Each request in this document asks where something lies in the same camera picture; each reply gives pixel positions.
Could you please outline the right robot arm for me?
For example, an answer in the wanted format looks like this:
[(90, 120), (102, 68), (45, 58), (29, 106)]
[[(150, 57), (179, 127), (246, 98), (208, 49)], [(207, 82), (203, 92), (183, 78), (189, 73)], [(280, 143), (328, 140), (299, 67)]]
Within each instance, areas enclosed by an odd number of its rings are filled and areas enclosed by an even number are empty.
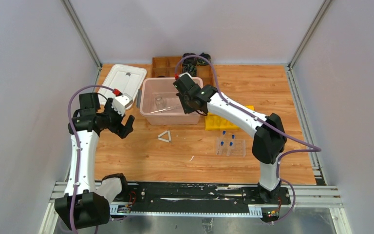
[(212, 113), (230, 121), (253, 138), (252, 154), (260, 162), (261, 177), (257, 196), (264, 203), (279, 198), (281, 181), (278, 176), (278, 158), (284, 151), (287, 138), (281, 118), (252, 111), (228, 98), (212, 85), (201, 87), (188, 73), (176, 76), (173, 83), (177, 89), (185, 114)]

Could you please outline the small glass beaker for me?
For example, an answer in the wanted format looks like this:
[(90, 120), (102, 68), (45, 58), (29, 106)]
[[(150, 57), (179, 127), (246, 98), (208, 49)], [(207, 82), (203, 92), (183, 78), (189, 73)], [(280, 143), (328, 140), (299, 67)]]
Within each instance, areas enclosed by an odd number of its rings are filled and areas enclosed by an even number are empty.
[(157, 110), (166, 108), (166, 106), (167, 106), (166, 99), (161, 95), (157, 95), (155, 97), (154, 103), (155, 103), (155, 107), (156, 107)]

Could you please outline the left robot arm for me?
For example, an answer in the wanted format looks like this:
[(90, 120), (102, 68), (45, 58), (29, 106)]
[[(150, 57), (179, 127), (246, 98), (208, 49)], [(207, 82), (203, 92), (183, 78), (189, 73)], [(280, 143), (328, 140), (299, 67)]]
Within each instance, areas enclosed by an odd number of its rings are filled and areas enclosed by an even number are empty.
[(110, 205), (116, 199), (132, 199), (127, 180), (122, 173), (103, 177), (96, 187), (94, 178), (95, 153), (101, 132), (108, 130), (121, 139), (133, 131), (134, 116), (122, 123), (133, 99), (116, 94), (100, 104), (98, 93), (79, 95), (80, 108), (70, 112), (68, 130), (71, 135), (71, 168), (64, 195), (55, 200), (55, 211), (73, 233), (98, 227), (109, 222)]

